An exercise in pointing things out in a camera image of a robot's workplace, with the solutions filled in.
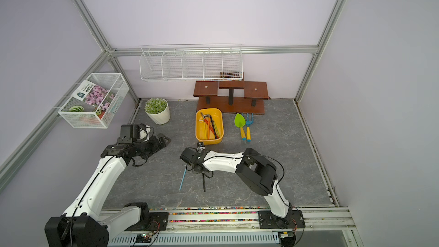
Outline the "small black hex key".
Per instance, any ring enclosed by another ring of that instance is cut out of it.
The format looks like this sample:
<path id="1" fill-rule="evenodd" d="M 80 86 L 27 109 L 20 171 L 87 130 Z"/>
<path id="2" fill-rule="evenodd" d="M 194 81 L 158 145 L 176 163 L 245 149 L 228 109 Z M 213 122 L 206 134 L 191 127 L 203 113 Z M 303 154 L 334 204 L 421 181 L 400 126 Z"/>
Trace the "small black hex key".
<path id="1" fill-rule="evenodd" d="M 202 174 L 202 187 L 203 187 L 203 192 L 206 192 L 206 182 L 205 182 L 205 174 Z"/>

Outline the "large black hex key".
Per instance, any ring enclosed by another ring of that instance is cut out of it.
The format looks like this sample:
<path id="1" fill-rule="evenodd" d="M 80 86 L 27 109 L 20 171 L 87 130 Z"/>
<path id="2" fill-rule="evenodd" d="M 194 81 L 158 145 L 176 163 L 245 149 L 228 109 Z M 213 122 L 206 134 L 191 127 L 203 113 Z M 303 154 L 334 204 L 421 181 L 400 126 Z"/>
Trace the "large black hex key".
<path id="1" fill-rule="evenodd" d="M 215 123 L 214 123 L 214 121 L 212 119 L 212 116 L 211 115 L 206 115 L 205 117 L 208 119 L 208 123 L 210 124 L 210 130 L 213 132 L 213 135 L 214 135 L 215 139 L 219 139 L 219 136 L 217 134 L 217 130 L 216 130 L 216 127 L 215 127 Z"/>

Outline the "red hex key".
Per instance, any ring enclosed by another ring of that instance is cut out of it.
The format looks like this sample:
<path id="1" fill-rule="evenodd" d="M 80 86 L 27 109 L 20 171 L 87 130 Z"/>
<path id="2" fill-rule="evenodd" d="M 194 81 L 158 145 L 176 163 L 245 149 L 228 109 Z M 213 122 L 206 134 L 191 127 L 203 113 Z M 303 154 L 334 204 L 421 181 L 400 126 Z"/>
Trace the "red hex key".
<path id="1" fill-rule="evenodd" d="M 210 140 L 211 138 L 214 138 L 215 140 L 219 139 L 220 136 L 216 129 L 216 124 L 213 121 L 213 118 L 211 115 L 204 115 L 203 113 L 200 113 L 202 117 L 202 121 L 205 124 L 205 136 L 207 140 Z"/>

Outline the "green hex key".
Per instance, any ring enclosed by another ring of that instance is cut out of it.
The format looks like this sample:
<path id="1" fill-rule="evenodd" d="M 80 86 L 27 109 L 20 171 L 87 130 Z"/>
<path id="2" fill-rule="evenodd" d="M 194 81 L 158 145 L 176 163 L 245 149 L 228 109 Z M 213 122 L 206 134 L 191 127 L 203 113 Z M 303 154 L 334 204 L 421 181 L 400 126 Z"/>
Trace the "green hex key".
<path id="1" fill-rule="evenodd" d="M 221 132 L 220 132 L 220 130 L 219 130 L 219 127 L 218 127 L 218 125 L 217 125 L 217 122 L 216 122 L 216 121 L 213 121 L 213 125 L 214 125 L 214 129 L 215 129 L 215 131 L 216 131 L 217 138 L 220 138 L 220 137 L 221 137 Z"/>

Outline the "orange hex key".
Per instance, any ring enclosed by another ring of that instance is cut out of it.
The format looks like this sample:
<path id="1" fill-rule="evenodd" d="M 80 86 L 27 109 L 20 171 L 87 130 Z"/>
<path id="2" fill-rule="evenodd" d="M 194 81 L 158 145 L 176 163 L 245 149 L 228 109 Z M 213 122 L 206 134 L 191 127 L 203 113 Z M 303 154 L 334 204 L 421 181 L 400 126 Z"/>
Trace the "orange hex key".
<path id="1" fill-rule="evenodd" d="M 213 132 L 210 130 L 210 124 L 209 124 L 209 139 L 208 140 L 214 140 L 214 139 L 215 139 L 215 137 L 213 135 Z"/>

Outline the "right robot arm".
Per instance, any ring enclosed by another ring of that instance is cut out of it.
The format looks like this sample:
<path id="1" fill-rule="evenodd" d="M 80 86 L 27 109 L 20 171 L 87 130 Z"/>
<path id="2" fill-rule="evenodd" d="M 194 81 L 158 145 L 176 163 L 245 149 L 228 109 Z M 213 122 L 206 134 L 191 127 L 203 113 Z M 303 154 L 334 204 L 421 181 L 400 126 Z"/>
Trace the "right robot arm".
<path id="1" fill-rule="evenodd" d="M 198 173 L 236 174 L 250 190 L 264 197 L 274 216 L 286 219 L 289 215 L 290 202 L 280 189 L 275 164 L 254 149 L 230 154 L 186 148 L 179 158 Z"/>

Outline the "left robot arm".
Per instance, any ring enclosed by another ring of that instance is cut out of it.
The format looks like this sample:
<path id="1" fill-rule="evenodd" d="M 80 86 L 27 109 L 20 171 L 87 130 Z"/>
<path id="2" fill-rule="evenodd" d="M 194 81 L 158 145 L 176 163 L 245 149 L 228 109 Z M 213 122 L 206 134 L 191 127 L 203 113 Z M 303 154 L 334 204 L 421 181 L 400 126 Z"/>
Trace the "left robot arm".
<path id="1" fill-rule="evenodd" d="M 52 217 L 45 225 L 45 234 L 51 247 L 106 247 L 126 231 L 160 233 L 168 225 L 164 213 L 150 213 L 146 202 L 132 202 L 119 212 L 101 220 L 104 202 L 120 174 L 135 157 L 148 159 L 168 146 L 170 138 L 157 136 L 136 139 L 120 137 L 106 147 L 98 167 L 78 197 L 61 216 Z"/>

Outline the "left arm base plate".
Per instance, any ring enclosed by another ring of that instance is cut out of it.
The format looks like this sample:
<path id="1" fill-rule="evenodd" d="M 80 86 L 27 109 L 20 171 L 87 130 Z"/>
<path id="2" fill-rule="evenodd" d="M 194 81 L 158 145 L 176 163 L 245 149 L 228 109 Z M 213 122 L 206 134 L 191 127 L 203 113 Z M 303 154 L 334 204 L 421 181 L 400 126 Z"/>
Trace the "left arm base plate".
<path id="1" fill-rule="evenodd" d="M 140 232 L 140 231 L 165 231 L 168 225 L 168 212 L 150 212 L 149 216 L 144 220 L 139 220 L 138 223 L 125 229 L 126 232 Z"/>

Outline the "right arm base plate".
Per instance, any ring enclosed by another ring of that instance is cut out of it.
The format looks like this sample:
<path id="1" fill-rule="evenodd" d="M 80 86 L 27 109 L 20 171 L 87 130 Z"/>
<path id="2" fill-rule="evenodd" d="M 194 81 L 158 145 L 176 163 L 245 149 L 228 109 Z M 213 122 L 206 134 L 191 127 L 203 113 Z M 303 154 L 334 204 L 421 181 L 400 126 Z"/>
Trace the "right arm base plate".
<path id="1" fill-rule="evenodd" d="M 270 210 L 258 212 L 260 229 L 304 229 L 306 227 L 302 211 L 290 209 L 286 217 L 275 216 Z"/>

